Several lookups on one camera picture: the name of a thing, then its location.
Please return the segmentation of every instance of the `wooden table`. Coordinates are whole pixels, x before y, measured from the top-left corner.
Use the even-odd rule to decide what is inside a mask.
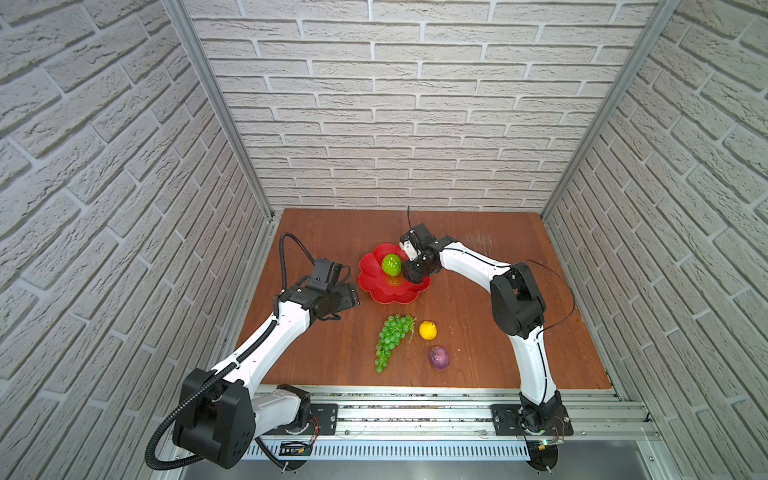
[[[495,260],[516,263],[531,259],[562,274],[551,241],[536,214],[411,212],[413,225],[425,223],[433,235],[449,235]],[[348,264],[356,281],[359,261],[380,243],[398,243],[408,230],[404,211],[285,210],[253,296],[240,345],[269,316],[272,296],[280,291],[277,238],[295,234],[314,257]],[[285,242],[288,285],[312,273],[312,265],[290,239]],[[551,272],[534,264],[547,303],[545,325],[571,311],[571,294]],[[338,322],[315,322],[294,341],[267,373],[264,383],[337,386],[420,386],[519,388],[520,375],[509,338],[496,326],[491,298],[479,285],[443,270],[410,305],[379,305],[358,289],[360,305],[341,312]],[[418,332],[392,352],[384,373],[375,371],[376,341],[389,315],[410,314],[437,324],[437,338],[425,341]],[[444,346],[451,357],[447,369],[429,365],[428,351]],[[559,389],[609,389],[603,365],[581,314],[545,333],[550,369]]]

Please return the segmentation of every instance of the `red bowl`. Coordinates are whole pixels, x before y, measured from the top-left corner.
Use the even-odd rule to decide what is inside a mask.
[[[400,303],[406,305],[413,302],[419,296],[419,292],[427,289],[432,283],[428,276],[419,285],[414,285],[398,276],[389,276],[382,270],[382,261],[390,253],[397,254],[400,260],[406,261],[408,257],[397,245],[382,243],[372,253],[366,254],[360,260],[360,275],[357,276],[357,284],[371,294],[371,297],[382,305],[387,303]]]

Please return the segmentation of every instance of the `purple onion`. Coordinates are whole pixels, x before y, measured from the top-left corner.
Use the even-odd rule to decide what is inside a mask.
[[[429,350],[429,362],[436,369],[444,369],[451,362],[451,359],[448,357],[448,350],[441,346],[432,347]]]

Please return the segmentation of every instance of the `yellow lemon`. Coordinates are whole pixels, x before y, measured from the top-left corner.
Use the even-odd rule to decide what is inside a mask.
[[[419,325],[419,335],[424,340],[431,340],[437,336],[437,326],[432,322],[422,322]]]

